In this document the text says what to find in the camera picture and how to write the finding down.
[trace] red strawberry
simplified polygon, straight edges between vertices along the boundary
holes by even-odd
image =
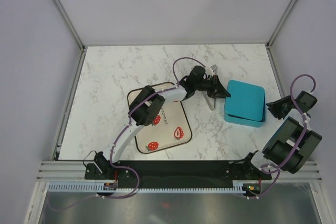
[[[152,122],[152,126],[156,126],[161,120],[160,115],[157,115],[154,121]]]
[[[152,152],[152,151],[156,150],[158,148],[158,146],[159,146],[158,142],[151,142],[145,148],[146,148],[146,151]]]
[[[174,132],[175,140],[180,140],[181,138],[183,138],[183,136],[184,136],[183,130],[181,129],[181,127],[177,127]]]

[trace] white marble tabletop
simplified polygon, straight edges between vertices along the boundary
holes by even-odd
[[[81,71],[59,159],[83,159],[91,150],[105,149],[127,122],[129,91],[148,84],[175,82],[172,64],[193,57],[218,66],[224,87],[229,80],[262,86],[266,102],[280,98],[265,45],[178,45],[89,47]],[[179,78],[189,74],[192,60],[176,64]],[[133,140],[122,160],[240,159],[261,150],[280,126],[267,111],[260,128],[224,121],[224,99],[210,111],[200,92],[183,101],[193,133],[190,142],[166,150],[141,154]]]

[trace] marble table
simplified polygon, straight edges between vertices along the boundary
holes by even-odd
[[[231,79],[262,86],[266,102],[280,98],[265,45],[178,45],[89,47],[80,74],[71,114],[62,142],[60,160],[83,159],[101,151],[127,122],[127,94],[147,84],[175,82],[172,64],[192,57],[206,66],[216,64],[224,87]],[[192,60],[176,64],[179,78],[189,74]],[[224,121],[224,99],[212,112],[201,92],[183,101],[192,140],[166,150],[141,154],[133,140],[122,160],[240,159],[261,150],[281,122],[267,111],[266,123],[253,128]]]

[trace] beige tray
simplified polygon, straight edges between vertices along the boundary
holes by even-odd
[[[171,82],[153,85],[155,89],[174,86]],[[141,89],[132,90],[128,104],[140,93]],[[144,154],[160,151],[176,145],[185,144],[192,138],[191,129],[184,113],[182,103],[171,102],[162,106],[153,124],[143,128],[136,136],[138,151]]]

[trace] box lid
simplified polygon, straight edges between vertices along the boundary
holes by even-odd
[[[263,87],[230,80],[227,91],[231,97],[225,100],[224,110],[230,116],[261,121],[264,114],[265,90]]]

